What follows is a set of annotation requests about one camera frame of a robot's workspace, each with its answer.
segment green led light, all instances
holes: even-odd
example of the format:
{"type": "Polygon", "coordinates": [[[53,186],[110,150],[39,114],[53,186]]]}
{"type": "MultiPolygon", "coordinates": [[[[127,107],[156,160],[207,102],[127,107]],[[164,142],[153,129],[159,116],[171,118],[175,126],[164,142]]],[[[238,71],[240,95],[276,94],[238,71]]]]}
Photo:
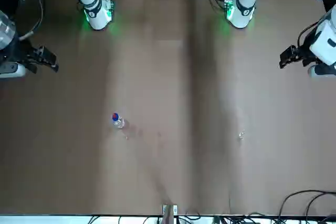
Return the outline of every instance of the green led light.
{"type": "Polygon", "coordinates": [[[232,0],[224,0],[224,8],[229,9],[233,6],[233,1],[232,0]]]}
{"type": "Polygon", "coordinates": [[[235,7],[234,6],[232,6],[232,7],[230,7],[230,8],[228,8],[227,9],[227,11],[226,11],[226,18],[228,19],[228,20],[231,20],[232,19],[232,16],[233,16],[233,12],[235,11],[235,7]]]}
{"type": "Polygon", "coordinates": [[[110,11],[110,10],[104,10],[104,13],[105,13],[106,19],[108,21],[111,21],[112,20],[112,11],[110,11]]]}
{"type": "Polygon", "coordinates": [[[89,22],[89,16],[88,16],[87,13],[85,12],[85,10],[84,10],[84,13],[85,13],[87,22],[89,22]]]}
{"type": "Polygon", "coordinates": [[[80,38],[82,39],[89,31],[91,31],[91,28],[85,15],[82,16],[81,20],[80,38]]]}

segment plastic bottle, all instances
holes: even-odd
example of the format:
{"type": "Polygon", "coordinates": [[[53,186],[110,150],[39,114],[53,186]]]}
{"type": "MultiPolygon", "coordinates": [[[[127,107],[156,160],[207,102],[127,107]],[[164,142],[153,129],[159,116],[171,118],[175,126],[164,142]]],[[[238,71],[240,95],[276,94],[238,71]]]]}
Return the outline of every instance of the plastic bottle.
{"type": "Polygon", "coordinates": [[[113,113],[112,115],[112,121],[114,127],[118,129],[122,129],[125,127],[125,120],[121,116],[119,116],[117,113],[113,113]]]}

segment brown table surface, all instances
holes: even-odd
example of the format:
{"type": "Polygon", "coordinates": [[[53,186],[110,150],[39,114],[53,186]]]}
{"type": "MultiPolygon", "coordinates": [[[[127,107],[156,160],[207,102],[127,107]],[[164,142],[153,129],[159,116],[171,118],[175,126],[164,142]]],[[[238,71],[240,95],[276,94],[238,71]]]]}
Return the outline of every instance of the brown table surface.
{"type": "MultiPolygon", "coordinates": [[[[103,31],[76,2],[47,0],[32,38],[59,73],[0,81],[1,213],[160,214],[173,202],[180,214],[276,214],[293,191],[335,189],[336,82],[278,67],[321,2],[258,0],[236,30],[207,0],[116,0],[103,31]]],[[[24,8],[20,29],[38,17],[35,0],[24,8]]]]}

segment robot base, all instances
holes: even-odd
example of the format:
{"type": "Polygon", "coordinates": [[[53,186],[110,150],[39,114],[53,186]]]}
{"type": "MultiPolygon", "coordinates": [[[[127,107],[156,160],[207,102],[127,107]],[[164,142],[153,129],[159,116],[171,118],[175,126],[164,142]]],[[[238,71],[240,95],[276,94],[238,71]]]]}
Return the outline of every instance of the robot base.
{"type": "Polygon", "coordinates": [[[113,14],[113,1],[112,0],[101,0],[102,5],[100,10],[97,12],[95,18],[90,17],[87,12],[85,12],[86,19],[90,23],[90,26],[94,30],[102,30],[106,25],[112,21],[113,14]]]}
{"type": "Polygon", "coordinates": [[[23,77],[26,73],[26,68],[16,62],[5,62],[0,66],[0,79],[23,77]]]}
{"type": "Polygon", "coordinates": [[[245,28],[253,17],[255,8],[247,16],[243,16],[237,7],[236,0],[231,0],[232,6],[226,13],[226,19],[236,28],[245,28]]]}

